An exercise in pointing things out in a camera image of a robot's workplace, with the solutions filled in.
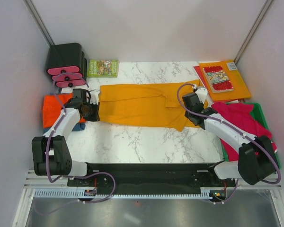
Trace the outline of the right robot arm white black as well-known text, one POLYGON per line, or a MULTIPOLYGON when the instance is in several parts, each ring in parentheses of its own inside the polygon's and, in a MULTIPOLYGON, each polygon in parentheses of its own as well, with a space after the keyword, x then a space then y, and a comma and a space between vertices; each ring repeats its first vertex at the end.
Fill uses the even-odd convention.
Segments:
POLYGON ((239 155, 237 161, 220 162, 207 174, 208 183, 220 185, 225 179, 239 178, 250 185, 255 185, 271 174, 276 173, 274 184, 281 181, 280 168, 272 142, 269 137, 256 136, 245 132, 224 119, 214 109, 204 108, 196 93, 182 97, 185 116, 192 123, 219 137, 230 145, 239 155))

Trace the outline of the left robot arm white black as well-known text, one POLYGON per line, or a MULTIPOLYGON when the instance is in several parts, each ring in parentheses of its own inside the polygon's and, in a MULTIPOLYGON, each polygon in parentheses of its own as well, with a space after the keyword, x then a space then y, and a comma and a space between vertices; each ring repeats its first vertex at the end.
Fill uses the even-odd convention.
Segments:
POLYGON ((61 112, 53 126, 41 137, 32 140, 34 172, 38 176, 78 177, 84 186, 94 182, 94 174, 85 162, 72 160, 67 139, 81 119, 88 122, 99 121, 99 90, 88 91, 77 88, 71 98, 62 104, 61 112))

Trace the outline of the yellow t shirt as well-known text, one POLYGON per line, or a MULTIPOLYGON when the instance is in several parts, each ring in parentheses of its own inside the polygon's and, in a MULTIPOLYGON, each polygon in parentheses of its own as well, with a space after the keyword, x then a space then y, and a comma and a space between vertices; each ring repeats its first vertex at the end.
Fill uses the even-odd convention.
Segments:
POLYGON ((137 127, 161 127, 182 131, 196 127, 185 117, 177 96, 193 91, 184 83, 101 85, 99 117, 102 122, 137 127))

